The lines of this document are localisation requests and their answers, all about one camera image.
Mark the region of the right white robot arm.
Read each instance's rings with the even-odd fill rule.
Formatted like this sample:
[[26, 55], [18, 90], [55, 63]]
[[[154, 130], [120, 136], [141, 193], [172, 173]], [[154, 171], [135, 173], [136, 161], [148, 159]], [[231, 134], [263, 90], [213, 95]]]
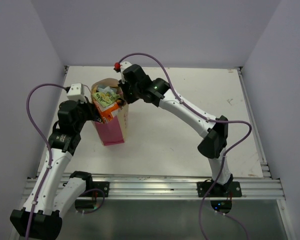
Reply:
[[198, 151], [208, 158], [212, 172], [213, 192], [217, 196], [225, 196], [231, 190], [233, 175], [228, 164], [222, 165], [222, 155], [226, 151], [228, 125], [215, 123], [217, 117], [205, 113], [177, 92], [174, 93], [171, 84], [162, 78], [151, 80], [142, 67], [129, 62], [116, 63], [114, 70], [121, 74], [118, 86], [128, 104], [141, 99], [175, 115], [192, 127], [202, 141]]

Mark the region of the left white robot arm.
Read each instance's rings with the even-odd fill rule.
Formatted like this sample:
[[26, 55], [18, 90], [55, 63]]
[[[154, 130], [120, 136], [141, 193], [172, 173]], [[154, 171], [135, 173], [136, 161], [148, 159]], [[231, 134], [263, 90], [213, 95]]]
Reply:
[[81, 131], [97, 116], [90, 102], [67, 100], [59, 105], [58, 120], [48, 138], [48, 150], [35, 186], [20, 210], [13, 210], [10, 221], [26, 239], [55, 240], [62, 228], [63, 217], [80, 195], [93, 193], [92, 175], [73, 172], [58, 192], [61, 178], [81, 140]]

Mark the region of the pink and cream paper bag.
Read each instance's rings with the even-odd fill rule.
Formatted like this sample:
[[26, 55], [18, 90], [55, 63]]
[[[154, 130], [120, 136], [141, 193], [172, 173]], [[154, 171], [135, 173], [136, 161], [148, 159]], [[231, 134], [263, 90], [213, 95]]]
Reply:
[[91, 86], [90, 94], [93, 104], [96, 100], [93, 99], [92, 94], [98, 92], [98, 86], [109, 86], [117, 89], [116, 94], [120, 95], [120, 98], [115, 102], [120, 106], [121, 110], [117, 116], [108, 123], [102, 123], [102, 119], [99, 114], [99, 117], [93, 121], [94, 127], [103, 146], [107, 147], [122, 144], [125, 142], [127, 135], [129, 106], [124, 99], [121, 88], [119, 87], [119, 81], [114, 78], [105, 78], [94, 83]]

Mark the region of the orange snack packet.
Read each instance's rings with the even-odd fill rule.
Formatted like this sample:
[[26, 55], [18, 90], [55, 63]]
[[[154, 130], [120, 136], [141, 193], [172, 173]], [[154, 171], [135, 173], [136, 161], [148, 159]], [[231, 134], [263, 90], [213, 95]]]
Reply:
[[121, 110], [120, 106], [116, 102], [114, 102], [106, 107], [102, 106], [97, 101], [94, 101], [93, 103], [95, 104], [95, 106], [98, 110], [98, 113], [100, 115], [102, 123], [104, 123], [104, 124], [112, 121]]

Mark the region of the small green snack packet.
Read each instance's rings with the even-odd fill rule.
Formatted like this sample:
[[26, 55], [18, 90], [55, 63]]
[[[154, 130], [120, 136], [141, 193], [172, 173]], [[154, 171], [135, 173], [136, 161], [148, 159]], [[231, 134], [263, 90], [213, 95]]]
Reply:
[[95, 92], [92, 94], [92, 98], [96, 100], [102, 107], [108, 107], [120, 98], [119, 94], [114, 92]]

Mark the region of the small silver blue packet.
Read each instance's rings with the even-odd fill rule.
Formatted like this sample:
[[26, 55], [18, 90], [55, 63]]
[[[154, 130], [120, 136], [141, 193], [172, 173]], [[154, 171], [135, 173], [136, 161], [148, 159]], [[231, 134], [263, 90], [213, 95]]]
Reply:
[[98, 86], [97, 91], [105, 94], [116, 94], [117, 89], [110, 86]]

